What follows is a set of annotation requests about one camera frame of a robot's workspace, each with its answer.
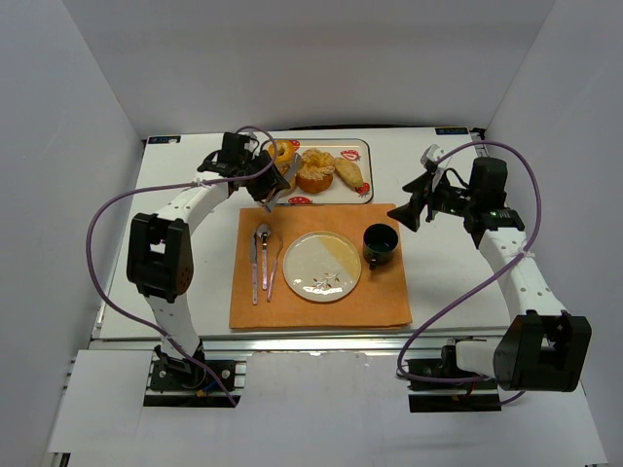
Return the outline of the large sugared orange bread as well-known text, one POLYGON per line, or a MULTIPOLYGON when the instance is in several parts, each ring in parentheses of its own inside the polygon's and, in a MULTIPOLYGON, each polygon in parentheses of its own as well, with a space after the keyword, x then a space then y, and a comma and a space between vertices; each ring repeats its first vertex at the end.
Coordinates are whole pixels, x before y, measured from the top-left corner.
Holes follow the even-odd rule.
POLYGON ((305 193, 319 194, 326 191, 333 182, 334 158, 328 152, 317 148, 306 150, 302 165, 296 174, 296 184, 305 193))

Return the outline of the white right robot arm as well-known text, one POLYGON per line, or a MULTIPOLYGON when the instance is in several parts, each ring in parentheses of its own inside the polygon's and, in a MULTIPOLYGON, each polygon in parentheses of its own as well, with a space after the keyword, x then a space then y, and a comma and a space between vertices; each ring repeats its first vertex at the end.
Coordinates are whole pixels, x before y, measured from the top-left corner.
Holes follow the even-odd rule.
POLYGON ((510 315, 500 339, 458 339, 443 346, 438 367, 400 370, 422 384, 465 384, 492 379, 504 390, 572 392, 592 336, 584 316, 570 314, 531 256, 520 215, 506 205, 506 162, 477 158, 468 183, 454 187, 440 161, 423 158, 423 175, 404 186, 407 204, 390 218, 415 231, 425 212, 458 216, 487 260, 510 315))

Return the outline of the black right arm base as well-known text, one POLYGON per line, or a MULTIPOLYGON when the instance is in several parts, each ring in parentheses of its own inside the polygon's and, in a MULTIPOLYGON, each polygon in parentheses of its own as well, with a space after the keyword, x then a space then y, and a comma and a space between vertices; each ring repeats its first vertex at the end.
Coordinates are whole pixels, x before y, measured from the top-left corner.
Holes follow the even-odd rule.
POLYGON ((410 413, 493 413, 501 400, 493 380, 457 364, 456 341, 448 340, 437 357, 411 357, 401 364, 400 379, 408 381, 410 413))

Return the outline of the silver metal tongs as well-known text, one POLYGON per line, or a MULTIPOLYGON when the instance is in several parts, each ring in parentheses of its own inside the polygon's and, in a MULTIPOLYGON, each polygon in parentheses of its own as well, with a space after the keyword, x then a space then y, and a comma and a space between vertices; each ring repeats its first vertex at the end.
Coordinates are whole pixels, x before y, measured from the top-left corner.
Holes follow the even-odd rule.
POLYGON ((281 199, 283 193, 292 189, 292 185, 295 184, 296 174, 300 169, 302 162, 303 160, 301 156, 296 153, 293 160, 288 165, 288 169, 285 173, 281 174, 279 172, 277 174, 275 185, 271 188, 266 199, 262 202, 262 206, 267 212, 271 213, 278 201, 281 199))

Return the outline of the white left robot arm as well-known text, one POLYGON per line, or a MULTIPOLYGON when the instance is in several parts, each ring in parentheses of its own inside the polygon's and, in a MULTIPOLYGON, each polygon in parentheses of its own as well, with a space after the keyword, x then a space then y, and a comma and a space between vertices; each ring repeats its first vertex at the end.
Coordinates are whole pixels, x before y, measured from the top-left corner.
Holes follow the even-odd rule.
POLYGON ((162 335, 162 354, 189 361, 201 339, 192 323, 186 293, 194 276, 192 235, 219 204, 245 189, 270 212, 289 182, 277 168, 276 140, 254 146, 259 129, 244 126, 223 134, 221 148, 203 160, 196 180, 152 214, 130 222, 127 277, 152 309, 162 335))

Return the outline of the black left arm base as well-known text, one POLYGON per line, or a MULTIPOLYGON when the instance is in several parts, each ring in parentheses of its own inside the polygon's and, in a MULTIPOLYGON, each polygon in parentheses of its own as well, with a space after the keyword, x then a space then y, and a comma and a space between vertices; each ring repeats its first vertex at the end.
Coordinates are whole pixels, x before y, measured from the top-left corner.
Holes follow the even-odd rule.
POLYGON ((199 349, 194 357, 207 365, 216 377, 188 360, 170 358, 157 345, 154 349, 146 389, 145 408, 233 409, 225 388, 237 403, 235 360, 206 360, 199 349))

